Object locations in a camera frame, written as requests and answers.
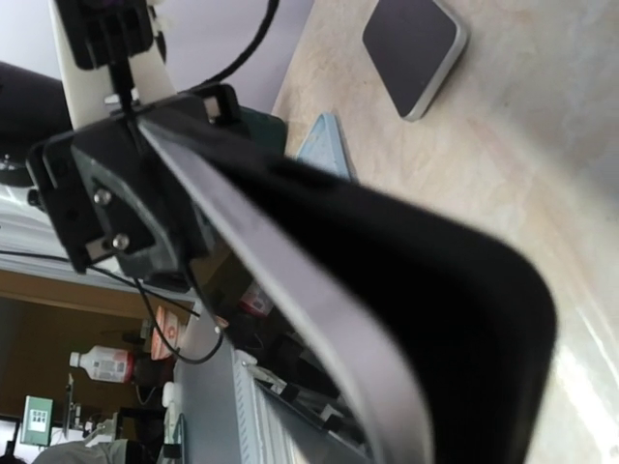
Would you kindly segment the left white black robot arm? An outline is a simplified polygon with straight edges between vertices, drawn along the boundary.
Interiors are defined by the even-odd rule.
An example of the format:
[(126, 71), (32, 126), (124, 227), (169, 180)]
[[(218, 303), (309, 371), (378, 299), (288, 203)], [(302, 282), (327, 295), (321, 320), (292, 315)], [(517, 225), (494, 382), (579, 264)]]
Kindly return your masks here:
[(3, 184), (25, 187), (46, 214), (63, 261), (80, 274), (108, 258), (134, 279), (188, 276), (218, 234), (144, 137), (141, 124), (187, 117), (200, 128), (245, 133), (232, 87), (211, 84), (72, 127), (62, 84), (1, 67), (1, 148), (15, 170)]

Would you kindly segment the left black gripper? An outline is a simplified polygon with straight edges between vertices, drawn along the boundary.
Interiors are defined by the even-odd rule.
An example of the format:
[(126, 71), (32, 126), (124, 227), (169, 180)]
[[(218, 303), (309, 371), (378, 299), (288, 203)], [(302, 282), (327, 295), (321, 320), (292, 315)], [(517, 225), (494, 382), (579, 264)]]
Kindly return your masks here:
[(137, 118), (171, 109), (200, 123), (240, 130), (228, 84), (141, 106), (35, 145), (26, 159), (56, 236), (83, 274), (107, 258), (131, 278), (183, 275), (208, 255), (216, 232), (140, 133)]

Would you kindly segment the black phone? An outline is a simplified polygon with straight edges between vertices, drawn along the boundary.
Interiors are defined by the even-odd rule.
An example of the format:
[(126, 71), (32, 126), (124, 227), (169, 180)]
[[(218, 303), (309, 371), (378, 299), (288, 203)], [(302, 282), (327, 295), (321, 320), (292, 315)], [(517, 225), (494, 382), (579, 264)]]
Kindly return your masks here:
[(381, 0), (363, 43), (400, 118), (421, 119), (468, 42), (465, 23), (447, 2)]
[(414, 370), (368, 308), (209, 161), (146, 117), (141, 133), (339, 386), (379, 463), (430, 463)]

